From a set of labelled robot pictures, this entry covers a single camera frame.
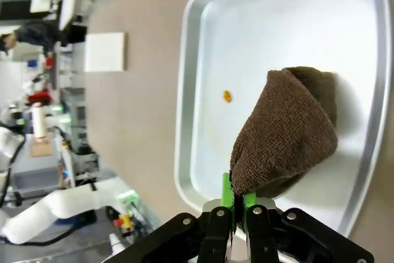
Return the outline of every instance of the yellow object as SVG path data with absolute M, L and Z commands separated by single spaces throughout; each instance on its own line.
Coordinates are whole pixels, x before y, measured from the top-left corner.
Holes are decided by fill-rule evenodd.
M 132 227 L 131 220 L 128 215 L 120 214 L 119 219 L 122 219 L 122 221 L 123 221 L 123 225 L 122 225 L 123 228 L 131 228 Z
M 227 103 L 230 103 L 233 100 L 229 91 L 224 91 L 223 98 L 227 101 Z

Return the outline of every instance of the folded brown cloth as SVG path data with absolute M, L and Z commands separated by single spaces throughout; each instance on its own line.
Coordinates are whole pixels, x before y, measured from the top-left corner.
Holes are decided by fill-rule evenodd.
M 234 192 L 276 197 L 334 154 L 335 79 L 310 67 L 269 71 L 233 147 Z

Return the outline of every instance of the beige tabletop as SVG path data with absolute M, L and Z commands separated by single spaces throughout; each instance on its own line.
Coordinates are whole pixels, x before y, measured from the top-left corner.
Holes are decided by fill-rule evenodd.
M 128 33 L 127 70 L 86 77 L 89 141 L 162 221 L 182 211 L 193 212 L 174 183 L 180 35 L 187 1 L 102 1 L 89 26 L 90 33 Z M 379 263 L 392 262 L 394 256 L 391 143 L 393 116 L 388 117 L 379 164 L 352 233 L 352 239 L 374 253 Z

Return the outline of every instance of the table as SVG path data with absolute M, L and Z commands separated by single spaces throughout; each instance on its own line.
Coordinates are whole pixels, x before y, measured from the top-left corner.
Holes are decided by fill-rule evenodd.
M 89 27 L 90 33 L 129 35 L 124 73 L 86 77 L 89 142 L 163 221 L 182 211 L 193 213 L 174 183 L 180 34 L 187 1 L 106 0 Z M 394 116 L 389 115 L 379 164 L 352 234 L 379 263 L 392 262 L 393 142 Z M 236 253 L 242 252 L 236 246 Z

